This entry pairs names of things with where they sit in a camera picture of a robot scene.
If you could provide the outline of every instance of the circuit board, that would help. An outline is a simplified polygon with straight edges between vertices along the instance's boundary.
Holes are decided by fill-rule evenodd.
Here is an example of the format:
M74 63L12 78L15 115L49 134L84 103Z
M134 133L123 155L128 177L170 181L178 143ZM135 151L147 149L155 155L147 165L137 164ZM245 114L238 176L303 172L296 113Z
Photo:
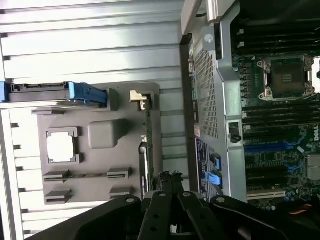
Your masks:
M275 42L269 53L263 43L259 49L245 48L252 36L238 34L234 44L233 70L241 86L247 200L267 211L320 197L320 95L311 77L314 58L320 53L290 47L284 52L283 46L277 52L276 43L290 34L284 32L279 40L266 33L260 41L273 38Z
M204 200L209 202L211 198L223 195L221 158L214 152L213 148L198 138L195 139L195 146L199 192Z

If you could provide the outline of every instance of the connector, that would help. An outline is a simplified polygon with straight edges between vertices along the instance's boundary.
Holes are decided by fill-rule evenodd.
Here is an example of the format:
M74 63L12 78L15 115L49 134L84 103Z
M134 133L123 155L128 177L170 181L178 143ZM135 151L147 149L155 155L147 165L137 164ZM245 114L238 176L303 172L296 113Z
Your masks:
M217 185L217 186L220 186L222 184L221 177L216 175L213 172L208 172L207 171L205 173L205 177L206 177L206 180L209 181L211 184L214 184L214 185Z
M255 191L248 191L246 194L246 199L250 201L250 200L261 200L261 199L284 198L285 196L286 196L286 191L283 189L255 190Z
M215 167L217 170L221 171L221 158L220 157L217 157L215 159Z

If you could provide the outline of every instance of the motherboard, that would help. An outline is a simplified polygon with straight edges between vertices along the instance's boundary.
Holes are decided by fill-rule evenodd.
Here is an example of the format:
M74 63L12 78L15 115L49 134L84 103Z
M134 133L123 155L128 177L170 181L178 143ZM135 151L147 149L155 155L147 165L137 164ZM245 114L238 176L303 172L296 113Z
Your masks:
M233 28L247 200L266 211L320 197L318 31L307 24Z

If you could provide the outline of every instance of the pcie slot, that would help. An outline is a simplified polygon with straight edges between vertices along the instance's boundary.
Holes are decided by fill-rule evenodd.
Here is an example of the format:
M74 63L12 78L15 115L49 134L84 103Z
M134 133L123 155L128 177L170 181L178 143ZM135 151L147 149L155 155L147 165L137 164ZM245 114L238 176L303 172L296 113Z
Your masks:
M286 196L286 191L283 189L255 190L255 191L248 191L246 194L246 199L250 201L250 200L284 198L285 196Z

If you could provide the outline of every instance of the blue latch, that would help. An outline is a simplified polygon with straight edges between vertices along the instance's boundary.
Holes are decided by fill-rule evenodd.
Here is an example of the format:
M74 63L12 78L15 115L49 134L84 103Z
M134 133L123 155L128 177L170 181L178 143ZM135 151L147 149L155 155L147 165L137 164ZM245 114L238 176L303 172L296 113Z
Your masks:
M8 102L10 93L11 93L11 83L1 81L0 82L0 103Z
M90 104L95 102L107 106L108 96L107 92L101 89L95 88L85 82L75 83L68 82L70 99L82 100L84 104Z

